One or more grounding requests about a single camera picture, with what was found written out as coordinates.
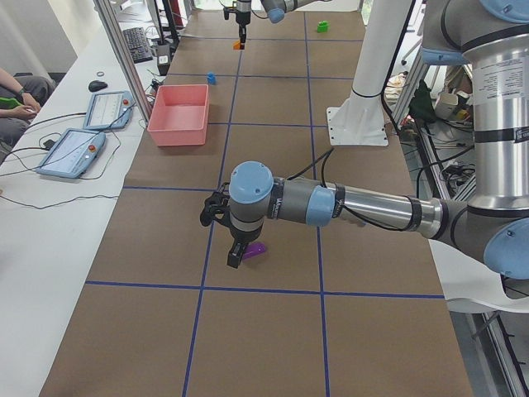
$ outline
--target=robotic arm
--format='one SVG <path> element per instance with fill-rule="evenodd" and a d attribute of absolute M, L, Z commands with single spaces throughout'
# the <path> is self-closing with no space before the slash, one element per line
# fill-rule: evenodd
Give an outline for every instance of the robotic arm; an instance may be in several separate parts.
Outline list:
<path fill-rule="evenodd" d="M 422 201 L 274 178 L 261 163 L 243 163 L 231 175 L 229 194 L 214 193 L 201 215 L 204 226 L 217 221 L 230 228 L 228 265 L 241 263 L 265 217 L 318 227 L 349 218 L 420 232 L 498 273 L 529 279 L 529 2 L 431 0 L 425 18 L 425 60 L 473 65 L 474 197 L 468 203 Z"/>
<path fill-rule="evenodd" d="M 281 22 L 286 12 L 297 10 L 311 2 L 321 0 L 261 0 L 263 9 L 272 23 Z M 234 46 L 236 50 L 244 50 L 246 43 L 246 26 L 251 20 L 251 0 L 236 0 L 231 7 L 224 7 L 224 19 L 230 19 L 230 14 L 235 14 L 239 25 L 239 42 Z"/>

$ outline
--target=person's arm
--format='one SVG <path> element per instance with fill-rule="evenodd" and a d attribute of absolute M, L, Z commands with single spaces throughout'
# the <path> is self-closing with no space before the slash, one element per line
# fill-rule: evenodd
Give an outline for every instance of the person's arm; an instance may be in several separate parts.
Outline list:
<path fill-rule="evenodd" d="M 13 93 L 18 94 L 18 96 L 22 98 L 24 104 L 27 106 L 31 106 L 36 112 L 39 112 L 41 110 L 40 104 L 33 98 L 33 96 L 30 93 L 25 92 L 24 87 L 22 87 L 22 85 L 18 83 L 18 81 L 13 76 L 11 76 L 7 71 L 2 68 L 0 68 L 0 85 L 12 91 Z"/>
<path fill-rule="evenodd" d="M 24 89 L 13 76 L 2 68 L 0 68 L 0 85 L 14 93 L 20 93 L 20 95 L 22 95 L 21 91 Z"/>

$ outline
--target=label sticker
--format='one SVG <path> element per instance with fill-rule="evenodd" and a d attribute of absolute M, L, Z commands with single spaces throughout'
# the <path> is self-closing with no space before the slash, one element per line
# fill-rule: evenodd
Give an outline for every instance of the label sticker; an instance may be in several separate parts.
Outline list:
<path fill-rule="evenodd" d="M 505 60 L 475 68 L 474 103 L 526 97 L 529 89 L 529 57 Z"/>
<path fill-rule="evenodd" d="M 529 127 L 514 130 L 514 143 L 529 141 Z"/>

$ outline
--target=white table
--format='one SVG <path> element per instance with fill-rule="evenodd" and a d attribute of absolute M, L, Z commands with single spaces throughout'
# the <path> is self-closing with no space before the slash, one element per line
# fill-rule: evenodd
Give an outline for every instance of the white table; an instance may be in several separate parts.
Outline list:
<path fill-rule="evenodd" d="M 152 80 L 148 69 L 157 72 L 155 60 L 136 67 L 147 87 Z M 97 77 L 98 71 L 105 75 Z M 103 29 L 66 74 L 36 122 L 85 112 L 91 96 L 88 83 L 94 79 L 107 82 L 107 91 L 129 89 Z M 119 195 L 144 131 L 145 123 L 140 121 L 140 112 L 134 108 L 127 127 L 117 132 L 122 146 L 102 178 L 69 181 L 29 171 L 0 176 L 3 196 L 44 206 L 78 196 Z M 37 146 L 39 138 L 51 132 L 82 125 L 82 117 L 41 124 L 28 130 L 16 148 Z M 104 150 L 85 177 L 100 175 L 116 146 L 116 138 L 108 134 Z M 17 154 L 32 167 L 45 152 Z M 22 170 L 19 161 L 10 155 L 0 175 L 18 170 Z M 0 199 L 0 397 L 40 393 L 115 204 L 115 199 L 94 198 L 36 210 Z"/>

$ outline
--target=brown cardboard surface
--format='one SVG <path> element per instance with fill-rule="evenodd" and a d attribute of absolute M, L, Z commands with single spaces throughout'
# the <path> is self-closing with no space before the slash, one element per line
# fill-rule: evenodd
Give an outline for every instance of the brown cardboard surface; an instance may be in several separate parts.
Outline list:
<path fill-rule="evenodd" d="M 178 76 L 169 75 L 165 78 L 164 85 L 180 84 L 207 84 L 207 78 L 202 76 Z M 209 97 L 209 122 L 229 122 L 231 112 L 231 100 L 235 89 L 235 77 L 217 76 L 217 84 L 210 85 Z"/>
<path fill-rule="evenodd" d="M 442 300 L 325 301 L 331 395 L 473 395 Z"/>
<path fill-rule="evenodd" d="M 355 77 L 362 43 L 357 41 L 309 41 L 308 64 L 312 77 Z"/>
<path fill-rule="evenodd" d="M 311 79 L 313 125 L 327 125 L 327 108 L 339 108 L 350 96 L 352 84 L 352 79 Z"/>
<path fill-rule="evenodd" d="M 169 74 L 229 74 L 235 75 L 240 51 L 232 49 L 231 39 L 201 40 L 182 37 L 169 67 Z"/>
<path fill-rule="evenodd" d="M 206 285 L 319 291 L 314 227 L 285 221 L 266 222 L 259 242 L 266 245 L 267 252 L 243 261 L 235 270 L 226 265 L 233 237 L 224 227 L 215 227 Z"/>
<path fill-rule="evenodd" d="M 197 291 L 85 285 L 41 397 L 180 395 Z"/>
<path fill-rule="evenodd" d="M 327 128 L 314 128 L 318 157 L 331 148 Z M 335 146 L 325 167 L 325 179 L 389 194 L 413 194 L 412 181 L 398 136 L 388 135 L 387 146 Z M 317 166 L 318 177 L 321 165 Z"/>
<path fill-rule="evenodd" d="M 194 10 L 189 16 L 184 35 L 207 38 L 223 37 L 235 41 L 239 38 L 239 30 L 234 22 L 234 16 L 232 15 L 231 18 L 230 21 L 225 21 L 222 12 L 219 11 Z"/>
<path fill-rule="evenodd" d="M 188 397 L 325 395 L 319 296 L 206 291 Z"/>
<path fill-rule="evenodd" d="M 317 34 L 323 19 L 331 28 Z M 257 160 L 288 176 L 330 148 L 314 125 L 349 95 L 364 26 L 355 12 L 293 12 L 278 25 L 252 17 L 248 29 L 241 53 L 226 38 L 236 37 L 233 16 L 191 18 L 186 34 L 209 38 L 182 39 L 170 73 L 186 75 L 166 83 L 217 74 L 209 122 L 225 124 L 208 126 L 204 146 L 159 148 L 143 136 L 88 275 L 107 285 L 85 285 L 42 395 L 322 397 L 328 380 L 333 397 L 470 397 L 426 240 L 340 220 L 320 232 L 266 220 L 269 250 L 234 270 L 229 231 L 215 225 L 210 241 L 200 226 L 210 192 L 193 189 L 215 189 L 221 172 L 228 180 Z M 306 43 L 309 77 L 344 79 L 309 85 Z M 337 147 L 326 179 L 412 194 L 398 138 L 388 141 Z M 344 296 L 358 293 L 380 296 Z"/>
<path fill-rule="evenodd" d="M 309 125 L 306 79 L 240 77 L 233 122 Z"/>
<path fill-rule="evenodd" d="M 222 181 L 229 181 L 233 169 L 250 160 L 265 164 L 276 176 L 296 174 L 312 163 L 310 128 L 232 126 Z M 305 176 L 312 178 L 312 172 Z"/>
<path fill-rule="evenodd" d="M 124 189 L 88 280 L 200 285 L 209 231 L 203 192 Z"/>
<path fill-rule="evenodd" d="M 307 77 L 305 41 L 252 41 L 241 60 L 241 75 Z"/>
<path fill-rule="evenodd" d="M 364 39 L 365 27 L 359 12 L 305 12 L 307 38 L 309 40 L 358 40 Z M 319 21 L 329 22 L 326 32 L 317 32 Z"/>
<path fill-rule="evenodd" d="M 260 17 L 265 17 L 264 12 L 258 12 Z M 281 22 L 270 23 L 252 15 L 251 24 L 246 28 L 248 31 L 248 46 L 254 44 L 254 39 L 281 39 L 281 40 L 304 40 L 305 21 L 303 12 L 290 12 Z"/>
<path fill-rule="evenodd" d="M 227 126 L 208 125 L 203 146 L 158 147 L 148 132 L 125 178 L 125 186 L 216 189 Z"/>

